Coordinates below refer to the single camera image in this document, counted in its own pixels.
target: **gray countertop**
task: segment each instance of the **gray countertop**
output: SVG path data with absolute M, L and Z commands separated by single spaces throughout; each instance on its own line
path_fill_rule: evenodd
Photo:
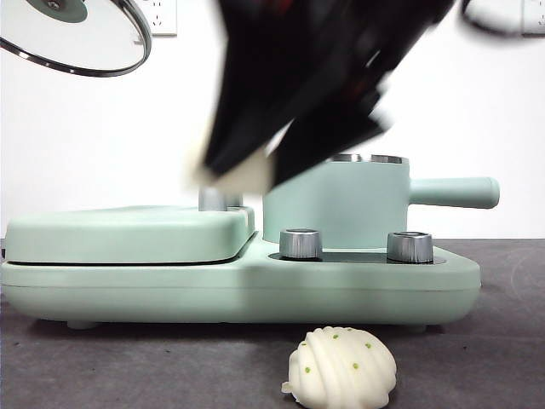
M 545 240 L 438 240 L 482 267 L 463 320 L 376 334 L 398 364 L 388 408 L 545 407 Z M 73 331 L 2 300 L 2 408 L 286 408 L 288 357 L 321 325 L 106 324 Z

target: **white wall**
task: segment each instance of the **white wall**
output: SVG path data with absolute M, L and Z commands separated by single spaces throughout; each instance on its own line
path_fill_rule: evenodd
M 69 76 L 2 52 L 2 235 L 50 210 L 194 204 L 184 149 L 215 108 L 224 38 L 214 3 L 178 4 L 179 35 L 121 78 Z M 409 157 L 414 177 L 494 176 L 495 210 L 413 206 L 435 237 L 545 237 L 545 42 L 498 46 L 450 16 L 389 79 L 394 126 L 353 151 Z

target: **metal knob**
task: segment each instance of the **metal knob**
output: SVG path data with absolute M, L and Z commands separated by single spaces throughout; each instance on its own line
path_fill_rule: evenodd
M 397 262 L 432 262 L 432 235 L 419 232 L 390 233 L 387 239 L 387 258 Z
M 320 232 L 310 228 L 286 228 L 280 232 L 280 255 L 295 259 L 322 258 Z
M 227 198 L 214 187 L 198 190 L 198 211 L 227 211 Z

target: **pot lid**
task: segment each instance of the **pot lid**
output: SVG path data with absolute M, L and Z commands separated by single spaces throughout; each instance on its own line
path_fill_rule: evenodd
M 152 35 L 134 0 L 2 0 L 2 48 L 55 70 L 89 77 L 131 72 Z

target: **black object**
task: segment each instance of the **black object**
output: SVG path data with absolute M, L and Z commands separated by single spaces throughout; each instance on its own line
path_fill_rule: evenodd
M 219 0 L 229 36 L 204 165 L 221 176 L 289 121 L 274 184 L 382 132 L 376 89 L 451 0 Z

